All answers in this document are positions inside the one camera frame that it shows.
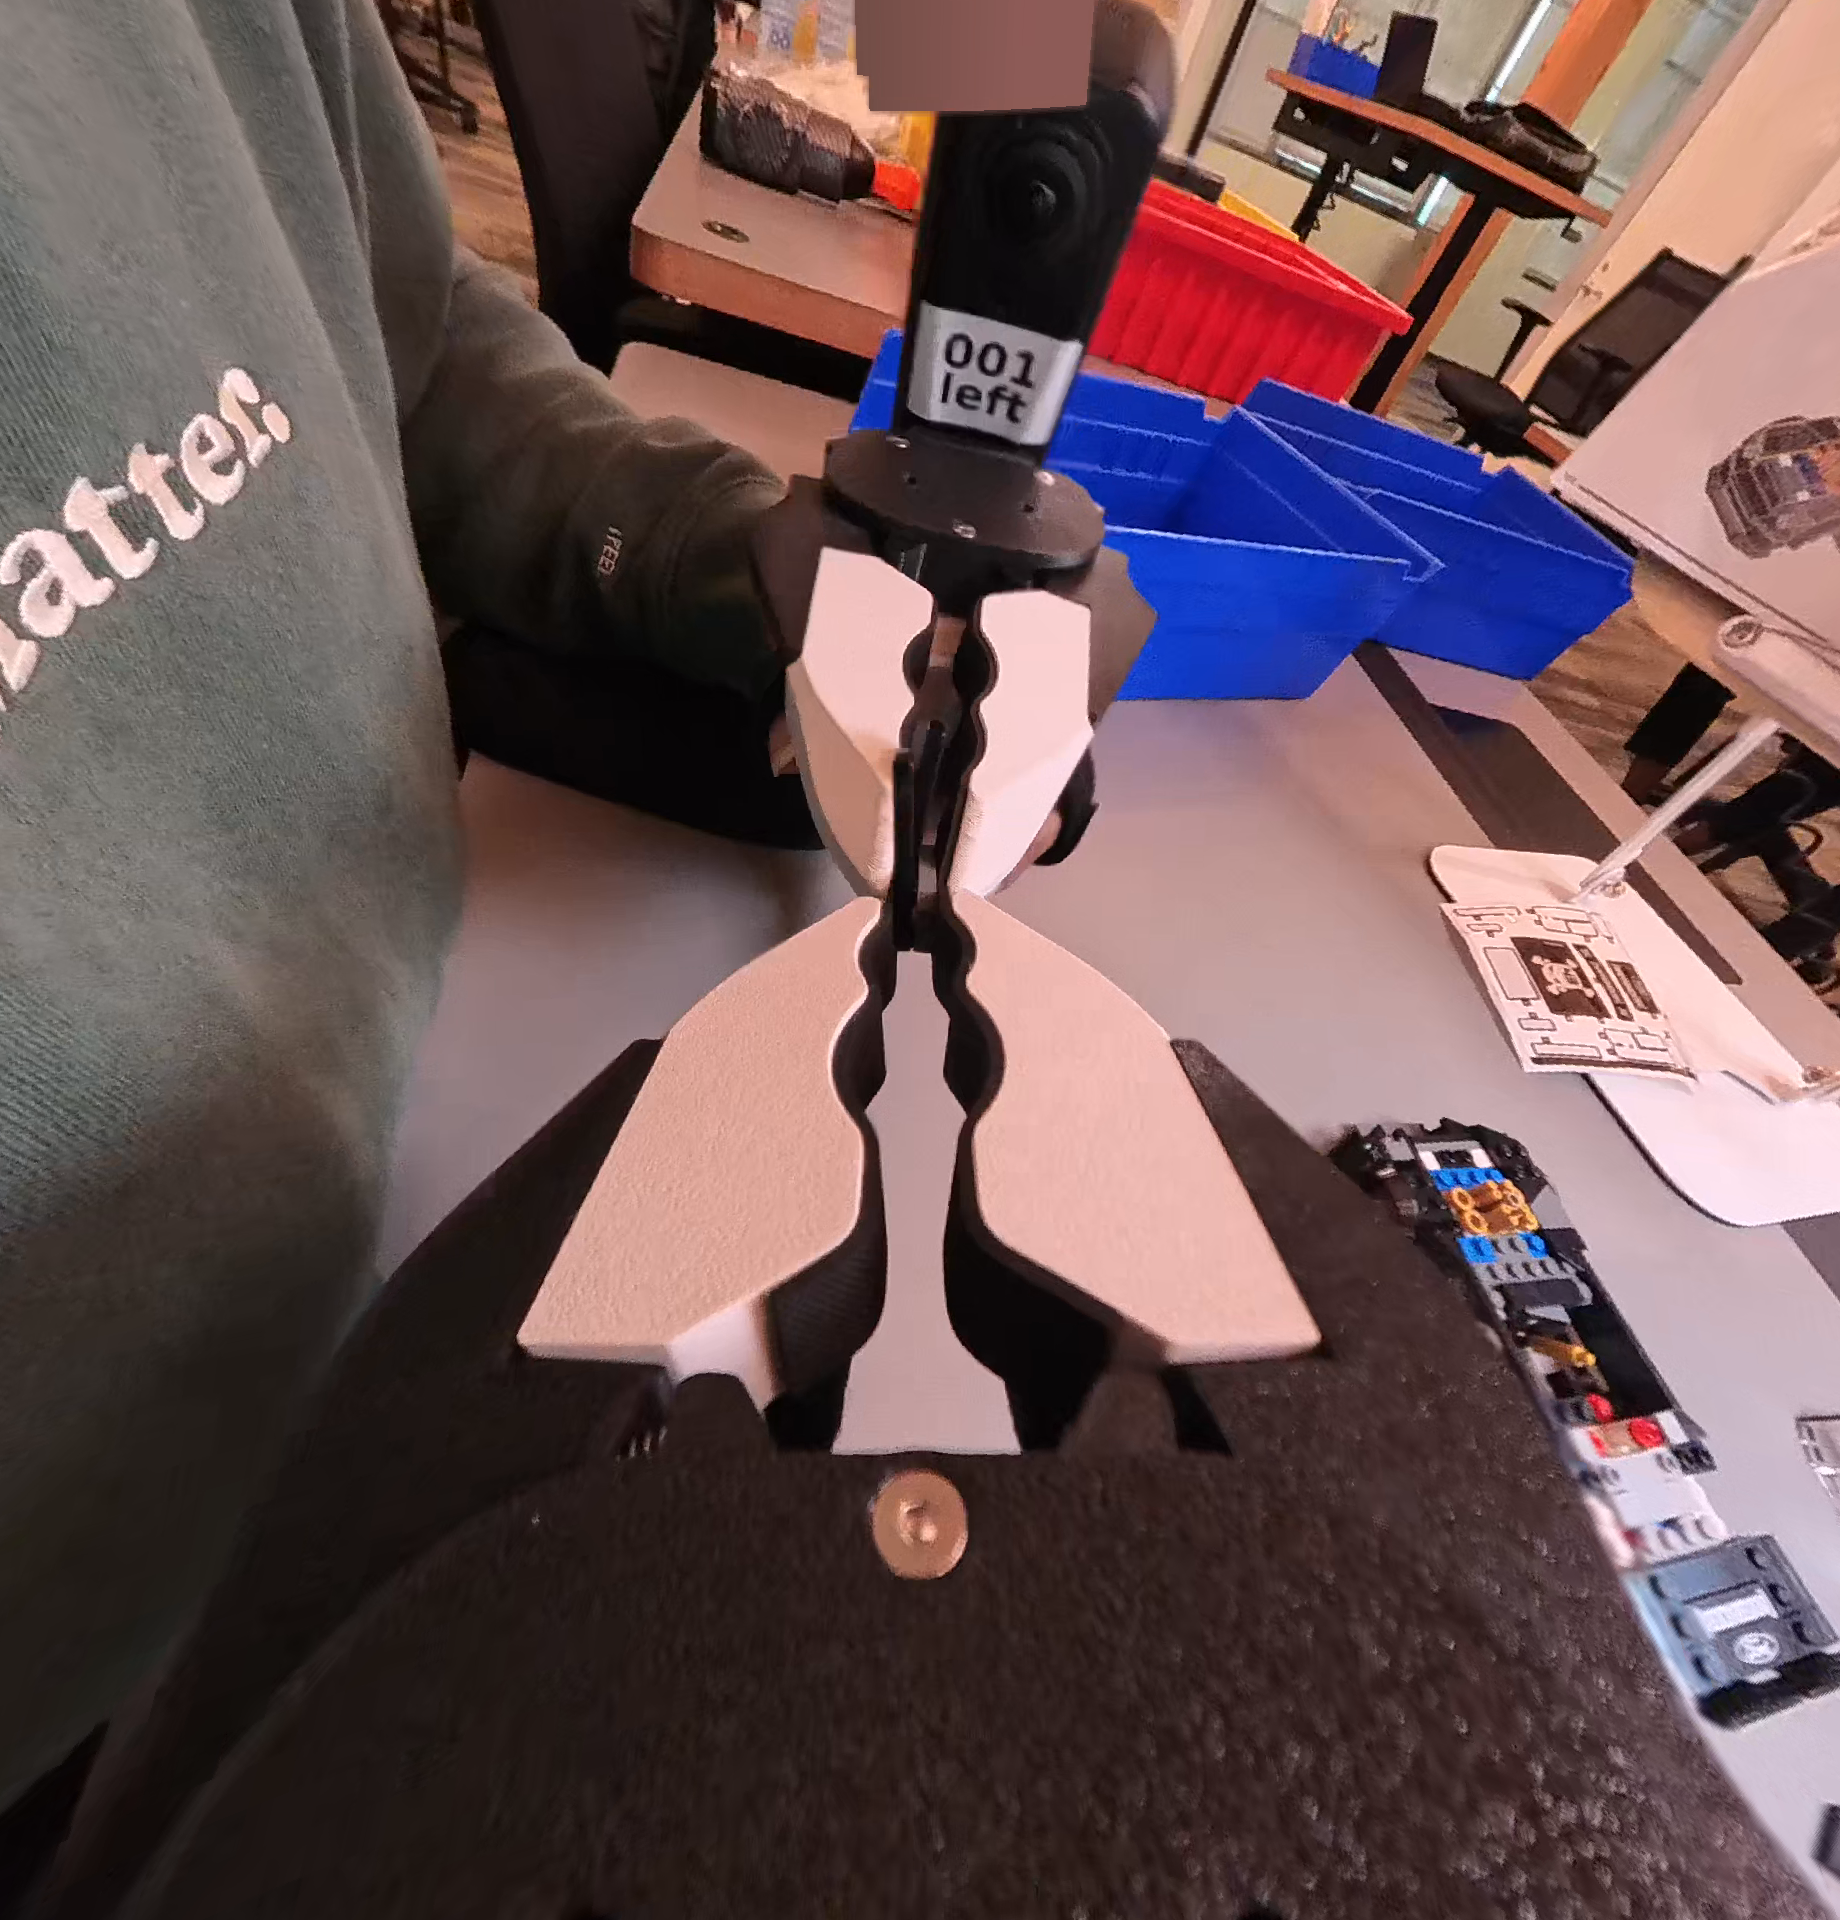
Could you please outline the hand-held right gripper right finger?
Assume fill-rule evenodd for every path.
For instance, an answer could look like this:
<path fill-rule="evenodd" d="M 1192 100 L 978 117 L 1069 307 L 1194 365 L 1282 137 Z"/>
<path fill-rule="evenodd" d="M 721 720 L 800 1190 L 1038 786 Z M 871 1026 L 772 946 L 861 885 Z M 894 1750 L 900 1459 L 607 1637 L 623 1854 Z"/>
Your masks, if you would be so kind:
<path fill-rule="evenodd" d="M 958 1342 L 1011 1410 L 1083 1410 L 1112 1371 L 1323 1345 L 1167 1033 L 993 901 L 933 930 L 963 1128 L 943 1240 Z"/>

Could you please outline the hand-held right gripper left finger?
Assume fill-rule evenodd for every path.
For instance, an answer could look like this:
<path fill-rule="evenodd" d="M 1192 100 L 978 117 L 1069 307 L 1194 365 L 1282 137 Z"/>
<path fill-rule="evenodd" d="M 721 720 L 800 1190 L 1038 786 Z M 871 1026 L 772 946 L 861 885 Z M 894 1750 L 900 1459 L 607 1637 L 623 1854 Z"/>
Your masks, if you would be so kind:
<path fill-rule="evenodd" d="M 839 1410 L 885 1308 L 865 1111 L 885 1081 L 894 947 L 850 901 L 664 1036 L 519 1327 L 531 1356 L 739 1380 L 761 1410 Z"/>

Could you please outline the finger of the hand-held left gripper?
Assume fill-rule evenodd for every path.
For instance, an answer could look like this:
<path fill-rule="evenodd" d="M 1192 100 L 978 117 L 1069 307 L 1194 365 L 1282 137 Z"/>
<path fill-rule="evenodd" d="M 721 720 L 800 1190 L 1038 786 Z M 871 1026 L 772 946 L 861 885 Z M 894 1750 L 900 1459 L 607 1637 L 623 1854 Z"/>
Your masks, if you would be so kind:
<path fill-rule="evenodd" d="M 1087 828 L 1091 613 L 1048 590 L 940 616 L 927 646 L 927 907 L 990 899 Z"/>
<path fill-rule="evenodd" d="M 895 872 L 894 766 L 916 705 L 906 659 L 934 633 L 924 586 L 874 555 L 819 558 L 800 657 L 786 672 L 791 742 L 813 819 L 855 895 Z"/>

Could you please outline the black lego frame assembly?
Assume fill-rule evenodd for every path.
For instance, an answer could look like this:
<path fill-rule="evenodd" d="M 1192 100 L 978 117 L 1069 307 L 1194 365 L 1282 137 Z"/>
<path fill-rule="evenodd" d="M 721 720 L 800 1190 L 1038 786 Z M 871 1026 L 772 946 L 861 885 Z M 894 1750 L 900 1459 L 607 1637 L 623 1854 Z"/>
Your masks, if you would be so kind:
<path fill-rule="evenodd" d="M 887 885 L 897 950 L 925 947 L 956 851 L 970 729 L 947 681 L 920 690 L 892 763 L 894 866 Z"/>

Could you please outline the blue plastic bin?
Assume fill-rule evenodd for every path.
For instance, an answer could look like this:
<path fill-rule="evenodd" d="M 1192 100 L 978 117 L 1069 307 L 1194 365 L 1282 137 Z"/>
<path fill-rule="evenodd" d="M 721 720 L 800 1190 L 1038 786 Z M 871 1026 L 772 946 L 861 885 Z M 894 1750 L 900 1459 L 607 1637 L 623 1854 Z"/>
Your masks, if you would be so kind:
<path fill-rule="evenodd" d="M 1291 429 L 1202 396 L 1081 374 L 1053 469 L 1102 508 L 1154 612 L 1132 702 L 1303 702 L 1443 575 Z"/>
<path fill-rule="evenodd" d="M 1278 380 L 1244 410 L 1435 562 L 1376 633 L 1392 652 L 1531 681 L 1632 601 L 1629 554 L 1514 467 Z"/>

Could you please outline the lego car model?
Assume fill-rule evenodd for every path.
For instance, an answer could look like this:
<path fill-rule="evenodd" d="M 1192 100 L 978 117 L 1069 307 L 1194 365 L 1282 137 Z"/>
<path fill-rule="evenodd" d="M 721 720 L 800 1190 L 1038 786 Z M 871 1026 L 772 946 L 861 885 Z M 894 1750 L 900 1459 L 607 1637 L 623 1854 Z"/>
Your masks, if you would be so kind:
<path fill-rule="evenodd" d="M 1350 1128 L 1328 1157 L 1462 1287 L 1702 1720 L 1738 1730 L 1840 1694 L 1840 1634 L 1771 1534 L 1721 1517 L 1705 1427 L 1616 1305 L 1529 1151 L 1445 1116 Z"/>

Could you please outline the lego instruction booklet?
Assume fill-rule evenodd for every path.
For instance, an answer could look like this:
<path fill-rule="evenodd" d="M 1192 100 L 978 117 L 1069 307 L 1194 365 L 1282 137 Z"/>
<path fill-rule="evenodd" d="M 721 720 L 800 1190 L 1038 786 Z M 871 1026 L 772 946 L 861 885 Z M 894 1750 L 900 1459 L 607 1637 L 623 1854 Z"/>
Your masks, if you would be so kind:
<path fill-rule="evenodd" d="M 1729 290 L 1634 401 L 1656 530 L 1740 586 L 1840 605 L 1840 236 Z"/>

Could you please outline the lego sticker sheet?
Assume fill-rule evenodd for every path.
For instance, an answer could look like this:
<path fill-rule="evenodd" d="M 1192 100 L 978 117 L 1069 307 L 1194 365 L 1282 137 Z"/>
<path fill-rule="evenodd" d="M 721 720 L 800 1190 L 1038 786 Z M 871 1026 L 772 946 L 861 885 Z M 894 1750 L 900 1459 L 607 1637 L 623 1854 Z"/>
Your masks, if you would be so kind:
<path fill-rule="evenodd" d="M 1443 904 L 1510 1055 L 1525 1074 L 1697 1076 L 1621 936 L 1561 903 Z"/>

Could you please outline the red plastic bin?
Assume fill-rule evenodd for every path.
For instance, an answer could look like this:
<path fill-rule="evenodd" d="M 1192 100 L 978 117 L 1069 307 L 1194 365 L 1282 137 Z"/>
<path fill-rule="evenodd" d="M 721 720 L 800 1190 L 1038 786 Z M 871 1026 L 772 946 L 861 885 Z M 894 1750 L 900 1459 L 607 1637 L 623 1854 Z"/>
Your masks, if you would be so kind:
<path fill-rule="evenodd" d="M 1088 349 L 1219 401 L 1266 380 L 1341 401 L 1409 333 L 1403 307 L 1305 242 L 1150 183 Z"/>

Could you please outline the black office chair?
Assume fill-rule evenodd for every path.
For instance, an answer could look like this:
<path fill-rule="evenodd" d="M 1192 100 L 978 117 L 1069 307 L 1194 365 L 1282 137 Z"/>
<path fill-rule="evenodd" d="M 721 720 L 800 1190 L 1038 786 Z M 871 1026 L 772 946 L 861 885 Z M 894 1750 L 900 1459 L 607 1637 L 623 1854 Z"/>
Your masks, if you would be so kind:
<path fill-rule="evenodd" d="M 1510 391 L 1505 374 L 1443 362 L 1435 395 L 1462 427 L 1460 446 L 1559 466 L 1749 265 L 1742 257 L 1732 270 L 1714 272 L 1658 253 L 1558 344 L 1528 396 Z"/>
<path fill-rule="evenodd" d="M 714 2 L 477 2 L 527 200 L 543 313 L 611 371 L 635 213 L 715 58 Z"/>

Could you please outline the wooden standing desk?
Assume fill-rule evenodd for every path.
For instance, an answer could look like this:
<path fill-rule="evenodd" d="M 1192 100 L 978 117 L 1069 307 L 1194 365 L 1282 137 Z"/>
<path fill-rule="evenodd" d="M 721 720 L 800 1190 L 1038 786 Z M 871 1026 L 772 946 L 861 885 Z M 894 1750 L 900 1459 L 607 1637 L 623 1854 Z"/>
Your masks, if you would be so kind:
<path fill-rule="evenodd" d="M 1438 328 L 1460 307 L 1503 221 L 1591 227 L 1608 227 L 1611 221 L 1608 209 L 1496 154 L 1440 120 L 1328 89 L 1284 69 L 1270 69 L 1266 80 L 1285 97 L 1272 129 L 1324 157 L 1292 219 L 1292 234 L 1300 242 L 1312 240 L 1328 202 L 1352 177 L 1376 177 L 1403 150 L 1420 157 L 1422 174 L 1449 183 L 1463 195 L 1463 209 L 1443 229 L 1406 301 L 1407 330 L 1390 337 L 1370 361 L 1347 401 L 1359 412 L 1382 416 L 1390 410 L 1433 346 Z"/>

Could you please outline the person's green garment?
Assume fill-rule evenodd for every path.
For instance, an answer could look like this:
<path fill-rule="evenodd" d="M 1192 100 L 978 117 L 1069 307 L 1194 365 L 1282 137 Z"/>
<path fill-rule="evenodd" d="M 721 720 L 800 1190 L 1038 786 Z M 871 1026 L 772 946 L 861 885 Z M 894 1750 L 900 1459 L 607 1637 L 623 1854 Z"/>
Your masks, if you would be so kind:
<path fill-rule="evenodd" d="M 368 1280 L 458 892 L 451 282 L 368 5 L 0 5 L 0 1814 Z"/>

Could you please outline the white stand rod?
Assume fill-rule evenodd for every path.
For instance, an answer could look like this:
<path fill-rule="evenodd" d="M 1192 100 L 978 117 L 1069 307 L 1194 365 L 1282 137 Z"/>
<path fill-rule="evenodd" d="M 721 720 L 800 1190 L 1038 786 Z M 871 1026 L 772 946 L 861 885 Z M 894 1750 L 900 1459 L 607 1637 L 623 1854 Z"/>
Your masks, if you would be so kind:
<path fill-rule="evenodd" d="M 1611 899 L 1626 888 L 1629 869 L 1695 811 L 1721 783 L 1732 779 L 1754 753 L 1780 733 L 1774 717 L 1753 718 L 1733 740 L 1716 750 L 1702 767 L 1690 772 L 1674 794 L 1658 804 L 1643 821 L 1638 835 L 1621 840 L 1602 861 L 1598 861 L 1580 889 L 1570 897 L 1573 907 Z"/>

